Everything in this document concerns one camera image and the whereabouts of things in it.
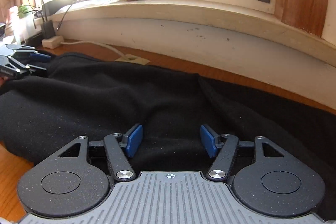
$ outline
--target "wooden desk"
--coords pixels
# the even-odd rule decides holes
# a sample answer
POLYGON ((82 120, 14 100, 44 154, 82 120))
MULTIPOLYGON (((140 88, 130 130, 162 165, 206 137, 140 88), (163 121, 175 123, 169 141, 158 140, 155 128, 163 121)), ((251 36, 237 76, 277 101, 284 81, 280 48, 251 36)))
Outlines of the wooden desk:
MULTIPOLYGON (((133 54, 148 59, 150 60, 150 65, 185 71, 188 73, 198 73, 205 77, 249 86, 336 114, 336 110, 313 100, 244 76, 152 52, 145 52, 126 47, 116 48, 124 54, 133 54)), ((64 52, 81 52, 105 61, 114 61, 119 58, 116 53, 92 44, 63 45, 54 50, 44 50, 48 50, 56 55, 64 52)), ((14 156, 0 145, 0 217, 10 221, 18 221, 24 216, 25 212, 16 195, 16 185, 20 177, 32 166, 32 163, 23 158, 14 156)))

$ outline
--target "circular cap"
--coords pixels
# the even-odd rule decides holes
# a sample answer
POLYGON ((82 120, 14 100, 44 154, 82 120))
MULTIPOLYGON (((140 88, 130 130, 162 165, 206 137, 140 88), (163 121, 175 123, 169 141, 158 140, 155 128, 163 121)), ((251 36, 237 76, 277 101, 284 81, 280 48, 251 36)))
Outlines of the circular cap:
POLYGON ((122 170, 117 173, 117 177, 120 179, 129 179, 133 176, 133 172, 129 170, 122 170))
POLYGON ((220 179, 225 177, 225 172, 222 170, 212 170, 209 172, 209 176, 214 179, 220 179))
POLYGON ((283 171, 270 172, 262 177, 261 182, 267 190, 277 194, 290 194, 301 186, 296 175, 283 171))
POLYGON ((47 175, 41 182, 42 188, 51 194, 66 194, 77 189, 79 176, 70 172, 56 172, 47 175))

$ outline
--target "black cloth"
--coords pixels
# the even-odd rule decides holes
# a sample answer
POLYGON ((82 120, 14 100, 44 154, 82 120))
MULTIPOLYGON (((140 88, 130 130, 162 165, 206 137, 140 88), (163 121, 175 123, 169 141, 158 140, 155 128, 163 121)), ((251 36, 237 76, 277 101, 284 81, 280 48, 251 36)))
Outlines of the black cloth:
POLYGON ((213 159, 201 144, 202 124, 241 140, 266 136, 322 176, 319 215, 336 219, 336 117, 323 110, 196 74, 73 53, 56 57, 48 78, 8 81, 0 94, 0 138, 34 163, 79 135, 102 140, 141 123, 144 140, 130 160, 136 172, 205 172, 213 159))

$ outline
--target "power adapter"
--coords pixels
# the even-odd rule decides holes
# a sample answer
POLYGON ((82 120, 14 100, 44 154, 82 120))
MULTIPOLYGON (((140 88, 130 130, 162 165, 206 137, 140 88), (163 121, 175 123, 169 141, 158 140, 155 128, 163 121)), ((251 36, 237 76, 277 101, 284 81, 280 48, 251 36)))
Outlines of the power adapter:
POLYGON ((52 38, 56 35, 52 20, 43 22, 42 25, 41 25, 41 30, 42 30, 42 34, 43 34, 44 39, 49 39, 49 38, 52 38))
POLYGON ((57 48, 63 42, 64 42, 64 38, 60 35, 57 35, 49 39, 43 39, 42 46, 44 48, 57 48))

